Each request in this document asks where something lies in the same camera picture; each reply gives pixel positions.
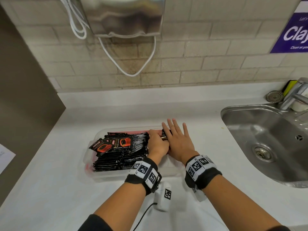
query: stainless steel sink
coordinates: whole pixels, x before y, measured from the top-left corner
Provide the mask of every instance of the stainless steel sink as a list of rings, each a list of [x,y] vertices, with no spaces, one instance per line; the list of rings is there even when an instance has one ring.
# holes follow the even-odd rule
[[[308,132],[300,114],[248,105],[227,107],[221,118],[260,172],[287,186],[308,188]]]

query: faucet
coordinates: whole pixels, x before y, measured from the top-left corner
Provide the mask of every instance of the faucet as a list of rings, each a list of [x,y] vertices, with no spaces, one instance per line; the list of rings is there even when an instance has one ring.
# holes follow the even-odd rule
[[[284,97],[283,101],[278,104],[278,108],[281,111],[288,111],[288,108],[293,104],[295,100],[299,100],[308,105],[308,97],[302,95],[302,93],[308,88],[308,78],[302,77],[298,79],[297,83],[291,88],[291,90]]]

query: dark panel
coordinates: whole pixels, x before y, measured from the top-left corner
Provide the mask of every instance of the dark panel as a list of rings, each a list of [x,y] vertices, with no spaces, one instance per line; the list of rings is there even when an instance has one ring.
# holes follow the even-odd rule
[[[0,6],[0,143],[16,154],[0,174],[0,205],[64,110],[55,89]]]

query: sink rim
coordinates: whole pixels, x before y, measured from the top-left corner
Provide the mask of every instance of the sink rim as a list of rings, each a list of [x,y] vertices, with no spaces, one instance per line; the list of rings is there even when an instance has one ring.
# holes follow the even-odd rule
[[[275,104],[254,104],[254,105],[236,105],[236,106],[228,106],[224,109],[221,110],[220,114],[221,114],[221,120],[224,122],[223,120],[223,116],[229,112],[229,111],[240,111],[240,110],[249,110],[249,109],[258,109],[258,108],[263,108],[266,109],[267,111],[272,111],[275,112],[278,115],[281,115],[281,117],[285,120],[287,120],[289,123],[291,123],[292,125],[294,125],[296,128],[304,131],[306,133],[306,135],[308,135],[308,131],[305,128],[302,128],[300,125],[298,125],[295,120],[292,118],[290,120],[290,118],[287,118],[286,116],[288,116],[289,112],[282,112],[279,109],[277,109],[275,107]],[[308,188],[308,180],[306,181],[293,181],[293,182],[283,182],[283,181],[279,181],[276,179],[273,179],[267,175],[265,175],[266,177],[272,179],[273,181],[279,182],[280,184],[289,186],[289,187],[294,187],[294,188]]]

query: purple poster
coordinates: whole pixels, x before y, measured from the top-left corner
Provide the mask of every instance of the purple poster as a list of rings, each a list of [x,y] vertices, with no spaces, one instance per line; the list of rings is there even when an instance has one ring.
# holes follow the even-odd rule
[[[299,3],[270,53],[305,52],[308,52],[308,0]]]

